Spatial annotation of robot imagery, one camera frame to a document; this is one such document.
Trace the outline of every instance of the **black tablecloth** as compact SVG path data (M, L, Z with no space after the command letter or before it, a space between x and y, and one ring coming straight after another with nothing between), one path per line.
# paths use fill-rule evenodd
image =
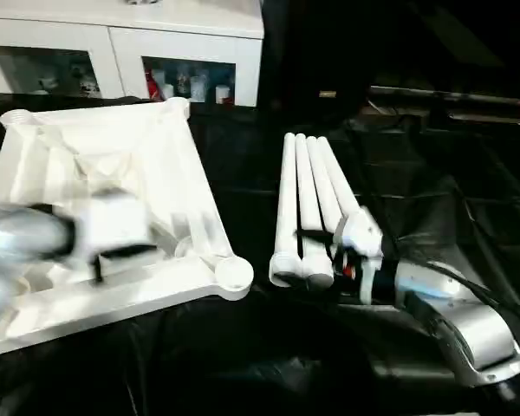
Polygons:
M0 114L128 102L0 95ZM276 114L193 105L189 122L232 247L254 267L250 293L2 355L0 415L398 414L478 405L407 315L268 283L289 128ZM328 137L386 233L386 255L450 263L520 302L519 127L406 118L388 128L357 121L309 132ZM520 342L520 324L511 324Z

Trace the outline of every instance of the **bottle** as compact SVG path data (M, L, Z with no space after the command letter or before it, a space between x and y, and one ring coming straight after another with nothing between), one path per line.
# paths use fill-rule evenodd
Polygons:
M208 79L206 76L197 75L191 78L191 99L194 102L206 102L208 91Z
M84 75L79 81L81 95L88 98L102 98L101 90L98 87L96 78L91 75Z
M231 99L231 88L226 85L216 87L216 104L225 104Z
M88 74L88 66L85 62L71 62L69 66L71 76L79 82L83 76Z
M191 96L191 77L189 72L189 65L187 63L179 64L176 86L176 93L179 97L189 98Z
M160 96L159 96L158 86L156 85L156 81L153 79L150 69L147 69L145 71L145 78L146 78L146 86L148 87L148 95L150 96L150 99L159 101Z
M38 79L38 83L41 86L41 89L47 91L49 94L56 93L60 87L58 77L53 71L49 71L44 73L44 75L41 75L41 77Z

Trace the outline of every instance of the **white plastic part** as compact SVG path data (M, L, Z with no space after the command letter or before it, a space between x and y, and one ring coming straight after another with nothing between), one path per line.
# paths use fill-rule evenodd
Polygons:
M28 110L11 110L2 114L0 122L4 128L14 125L36 124L36 119Z
M24 275L31 293L16 297L0 318L0 354L202 296L246 296L253 270L231 250L188 115L188 101L174 98L35 113L31 124L7 128L0 152L0 204L44 201L76 213L81 202L66 204L66 198L84 202L90 192L114 185L146 204L153 228L173 242L173 252L159 261L107 262L99 286L91 283L87 266L32 269ZM128 204L134 217L142 214L134 209ZM139 227L130 233L144 237Z
M300 202L301 227L321 230L322 219L318 209L314 177L310 168L309 152L304 134L296 136L296 175ZM333 284L333 267L324 244L302 239L302 275L312 286L326 289Z
M314 174L315 190L322 209L323 223L326 230L335 233L339 220L341 219L341 209L335 196L328 171L323 161L322 152L316 137L308 137L306 144L309 149L310 164Z
M337 162L335 158L333 150L331 150L328 140L325 137L320 137L318 142L342 214L344 216L355 214L360 209L360 206L354 196L353 190L348 184L347 178L345 178L343 170L339 166L339 162Z
M380 227L365 206L343 217L334 235L337 243L345 248L353 247L366 257L380 256L382 238Z
M76 216L74 256L90 262L95 253L153 244L145 205L127 193L94 196Z
M374 287L374 277L376 270L381 268L382 257L373 257L362 262L362 279L360 296L362 304L372 304L372 289Z
M289 284L277 275L302 277L301 258L296 241L296 152L295 135L285 134L281 180L279 182L279 205L277 207L276 247L270 260L270 281L279 287Z
M14 293L15 296L22 296L29 293L31 285L25 277L20 277L14 282Z

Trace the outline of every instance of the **glass cabinet door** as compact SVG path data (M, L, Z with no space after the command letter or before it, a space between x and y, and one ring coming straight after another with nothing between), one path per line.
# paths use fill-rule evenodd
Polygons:
M127 95L254 107L262 41L111 28Z
M142 58L149 98L185 97L191 102L235 103L235 64Z
M0 20L0 93L123 96L107 28Z

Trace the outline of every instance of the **white cylinder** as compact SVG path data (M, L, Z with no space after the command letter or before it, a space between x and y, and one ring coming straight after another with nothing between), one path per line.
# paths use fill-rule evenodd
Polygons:
M341 220L341 209L335 196L331 179L323 161L322 152L316 137L308 137L306 145L309 149L310 164L314 174L315 190L318 194L320 207L322 208L323 223L326 230L335 233L337 225Z
M183 164L186 165L185 169L189 179L189 182L185 185L191 188L190 191L195 197L197 212L200 213L212 254L221 257L231 257L233 250L227 234L225 234L224 225L219 216L218 207L211 193L210 185L206 180L205 170L192 139L191 130L186 120L180 120L179 125L183 130L179 136L179 143L183 145L183 152L180 153L180 158L183 159Z
M335 196L339 201L341 212L346 216L353 215L360 209L353 190L350 188L347 178L345 178L345 174L339 166L339 162L337 162L328 140L325 137L321 137L318 140L319 146L322 150L323 161L328 170L329 178L331 179L331 184L335 191Z
M276 247L270 261L270 281L276 286L289 286L277 276L302 277L301 259L297 253L296 228L295 135L287 133L283 139Z
M314 177L304 134L296 136L296 175L301 227L304 230L321 230L322 218L318 209ZM333 268L326 253L325 245L303 238L302 249L302 275L308 280L309 285L319 289L331 286L333 284Z
M231 89L226 85L216 87L216 104L224 104L225 100L231 95Z

